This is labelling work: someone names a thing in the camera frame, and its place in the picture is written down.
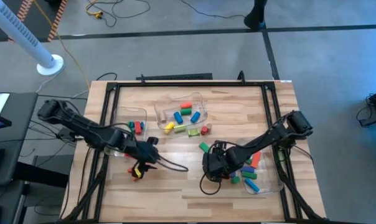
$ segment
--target gray floor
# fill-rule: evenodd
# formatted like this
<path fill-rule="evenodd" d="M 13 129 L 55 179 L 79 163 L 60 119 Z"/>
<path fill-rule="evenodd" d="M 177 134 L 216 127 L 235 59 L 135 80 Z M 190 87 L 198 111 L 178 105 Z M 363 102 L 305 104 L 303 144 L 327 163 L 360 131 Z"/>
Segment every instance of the gray floor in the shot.
<path fill-rule="evenodd" d="M 200 11 L 223 16 L 247 14 L 253 4 L 253 0 L 186 1 Z M 241 17 L 225 20 L 201 16 L 178 0 L 148 2 L 151 10 L 147 14 L 119 19 L 108 28 L 103 21 L 85 15 L 85 1 L 69 1 L 59 32 L 75 35 L 245 28 Z M 123 15 L 145 7 L 132 0 L 123 4 L 116 8 Z M 269 0 L 266 23 L 268 27 L 376 24 L 376 0 Z M 355 120 L 365 105 L 364 98 L 376 92 L 376 30 L 270 33 L 270 40 L 280 78 L 293 80 L 299 106 L 314 126 L 309 145 L 327 216 L 331 220 L 376 223 L 376 125 L 364 129 Z M 82 75 L 59 41 L 44 45 L 63 56 L 66 69 L 41 93 L 72 96 L 85 91 Z M 140 74 L 207 72 L 215 79 L 235 79 L 240 70 L 250 79 L 272 79 L 261 34 L 66 40 L 65 45 L 91 80 L 106 72 L 118 73 L 120 80 L 132 80 Z M 16 44 L 0 43 L 0 91 L 36 91 L 44 80 L 37 74 L 34 60 Z M 75 103 L 84 109 L 84 102 Z M 29 132 L 30 137 L 42 136 Z M 27 141 L 22 154 L 35 148 L 33 155 L 52 155 L 60 146 L 57 141 Z M 68 146 L 60 154 L 73 152 Z M 21 158 L 26 162 L 31 159 Z M 59 207 L 42 207 L 40 211 L 56 213 Z M 29 210 L 25 223 L 53 219 Z"/>

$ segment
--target wooden tabletop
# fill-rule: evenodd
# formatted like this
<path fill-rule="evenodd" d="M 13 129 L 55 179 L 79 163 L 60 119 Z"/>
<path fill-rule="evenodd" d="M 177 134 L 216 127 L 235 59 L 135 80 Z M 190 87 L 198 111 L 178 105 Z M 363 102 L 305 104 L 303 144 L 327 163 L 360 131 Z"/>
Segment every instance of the wooden tabletop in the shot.
<path fill-rule="evenodd" d="M 281 114 L 298 110 L 298 103 L 291 82 L 275 82 Z M 88 97 L 85 117 L 99 122 L 106 82 L 93 82 Z M 186 134 L 164 135 L 157 125 L 154 103 L 199 92 L 205 100 L 212 133 L 208 136 L 188 138 Z M 271 111 L 275 114 L 268 94 Z M 251 195 L 243 184 L 232 185 L 223 181 L 216 195 L 205 195 L 199 189 L 203 175 L 201 142 L 212 144 L 216 139 L 236 142 L 240 138 L 256 138 L 267 130 L 265 109 L 260 88 L 256 86 L 201 86 L 201 87 L 123 87 L 118 107 L 143 108 L 147 112 L 146 138 L 159 138 L 160 155 L 189 168 L 188 172 L 175 172 L 155 165 L 145 177 L 133 182 L 129 173 L 135 161 L 123 157 L 110 157 L 102 201 L 101 222 L 260 222 L 283 221 L 279 193 Z M 308 150 L 306 141 L 298 146 Z M 79 142 L 70 171 L 70 195 L 65 215 L 77 204 L 83 162 L 88 147 Z M 93 153 L 89 154 L 83 181 L 86 191 Z M 299 151 L 291 151 L 291 161 L 296 185 L 307 203 L 320 216 L 325 217 L 321 195 L 311 160 Z M 217 184 L 204 180 L 204 189 L 213 191 Z M 286 189 L 291 216 L 294 217 L 291 195 Z M 93 216 L 94 203 L 90 204 Z"/>

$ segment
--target blue cylinder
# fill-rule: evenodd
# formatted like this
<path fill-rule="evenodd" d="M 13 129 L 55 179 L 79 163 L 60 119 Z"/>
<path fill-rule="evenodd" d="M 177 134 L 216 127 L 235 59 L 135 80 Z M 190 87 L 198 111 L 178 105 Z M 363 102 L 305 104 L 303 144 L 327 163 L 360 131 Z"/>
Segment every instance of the blue cylinder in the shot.
<path fill-rule="evenodd" d="M 200 112 L 196 111 L 196 112 L 194 113 L 194 115 L 190 118 L 190 121 L 191 121 L 192 123 L 196 123 L 196 121 L 199 120 L 199 117 L 200 117 Z"/>
<path fill-rule="evenodd" d="M 248 167 L 248 166 L 242 167 L 240 170 L 241 170 L 242 172 L 243 172 L 243 171 L 251 172 L 251 173 L 254 173 L 254 172 L 255 172 L 255 168 L 253 168 L 253 167 Z"/>
<path fill-rule="evenodd" d="M 255 185 L 255 183 L 253 183 L 250 179 L 248 178 L 245 178 L 245 183 L 251 188 L 253 189 L 255 192 L 259 192 L 260 189 Z"/>
<path fill-rule="evenodd" d="M 182 124 L 182 117 L 181 117 L 181 114 L 179 112 L 174 113 L 174 119 L 176 119 L 178 124 Z"/>

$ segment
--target plastic bin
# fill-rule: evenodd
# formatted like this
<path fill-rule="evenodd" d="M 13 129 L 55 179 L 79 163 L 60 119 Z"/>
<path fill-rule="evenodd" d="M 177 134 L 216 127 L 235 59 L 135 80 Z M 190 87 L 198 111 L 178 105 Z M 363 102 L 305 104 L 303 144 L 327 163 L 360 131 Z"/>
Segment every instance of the plastic bin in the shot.
<path fill-rule="evenodd" d="M 116 109 L 114 117 L 115 117 L 115 120 L 113 124 L 116 124 L 116 123 L 128 124 L 129 121 L 143 122 L 144 128 L 142 129 L 142 133 L 136 134 L 136 138 L 138 141 L 144 141 L 144 139 L 146 139 L 145 137 L 146 137 L 146 130 L 147 130 L 147 125 L 146 125 L 147 113 L 145 109 L 120 106 Z M 115 125 L 115 127 L 130 131 L 130 128 L 123 124 Z M 104 152 L 109 156 L 125 157 L 124 153 L 118 152 L 109 148 L 105 148 Z"/>
<path fill-rule="evenodd" d="M 189 96 L 184 96 L 180 98 L 175 98 L 171 100 L 158 100 L 155 102 L 155 112 L 156 112 L 156 119 L 157 119 L 157 125 L 160 129 L 165 129 L 167 124 L 170 122 L 173 122 L 175 125 L 177 124 L 177 121 L 174 119 L 174 113 L 181 111 L 181 104 L 191 102 L 192 103 L 192 114 L 191 115 L 184 115 L 182 116 L 182 120 L 184 125 L 186 125 L 187 130 L 192 128 L 197 128 L 199 126 L 202 126 L 203 122 L 207 119 L 207 111 L 205 108 L 205 104 L 203 101 L 203 97 L 200 93 L 193 93 Z M 190 119 L 194 115 L 194 113 L 198 111 L 200 112 L 200 117 L 196 123 L 191 123 Z M 166 122 L 161 122 L 161 113 L 164 114 Z"/>
<path fill-rule="evenodd" d="M 238 139 L 237 144 L 244 145 L 253 139 L 243 138 Z M 242 174 L 240 170 L 237 170 L 237 175 L 241 178 L 243 187 L 251 195 L 266 194 L 272 192 L 279 192 L 283 188 L 283 183 L 278 176 L 276 171 L 276 166 L 274 162 L 274 155 L 271 146 L 268 146 L 261 150 L 260 161 L 258 163 L 257 169 L 255 169 L 257 174 L 256 180 L 251 180 L 260 189 L 259 192 L 255 192 L 252 188 L 245 184 L 244 179 L 242 179 Z"/>

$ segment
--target yellow block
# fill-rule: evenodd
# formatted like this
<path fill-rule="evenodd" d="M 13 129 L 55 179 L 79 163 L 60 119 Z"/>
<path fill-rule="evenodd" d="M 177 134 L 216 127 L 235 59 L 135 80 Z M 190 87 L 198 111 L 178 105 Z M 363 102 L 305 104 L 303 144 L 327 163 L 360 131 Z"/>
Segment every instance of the yellow block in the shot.
<path fill-rule="evenodd" d="M 173 123 L 173 122 L 170 122 L 170 123 L 165 127 L 164 134 L 170 134 L 170 132 L 173 130 L 173 128 L 174 128 L 174 123 Z"/>

